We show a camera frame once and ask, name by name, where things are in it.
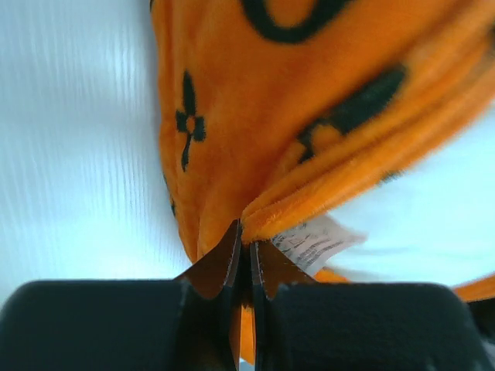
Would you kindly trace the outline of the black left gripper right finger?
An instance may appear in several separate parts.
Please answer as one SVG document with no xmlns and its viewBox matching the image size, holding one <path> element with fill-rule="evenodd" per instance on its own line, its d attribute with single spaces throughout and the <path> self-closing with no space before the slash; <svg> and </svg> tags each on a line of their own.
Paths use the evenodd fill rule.
<svg viewBox="0 0 495 371">
<path fill-rule="evenodd" d="M 436 284 L 322 284 L 249 248 L 257 370 L 488 370 L 468 307 Z"/>
</svg>

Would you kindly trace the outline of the orange patterned plush pillowcase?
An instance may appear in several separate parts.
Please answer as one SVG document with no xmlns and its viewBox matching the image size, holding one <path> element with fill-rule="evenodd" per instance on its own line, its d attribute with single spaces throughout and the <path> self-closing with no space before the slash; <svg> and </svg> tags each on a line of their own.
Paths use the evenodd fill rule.
<svg viewBox="0 0 495 371">
<path fill-rule="evenodd" d="M 163 174 L 198 261 L 397 174 L 494 95 L 492 1 L 153 1 Z"/>
</svg>

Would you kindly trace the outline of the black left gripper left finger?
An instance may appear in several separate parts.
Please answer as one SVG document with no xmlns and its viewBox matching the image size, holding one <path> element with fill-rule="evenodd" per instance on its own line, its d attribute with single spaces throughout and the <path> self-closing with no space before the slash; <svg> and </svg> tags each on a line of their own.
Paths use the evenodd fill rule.
<svg viewBox="0 0 495 371">
<path fill-rule="evenodd" d="M 236 370 L 241 224 L 172 280 L 32 281 L 1 310 L 3 370 Z"/>
</svg>

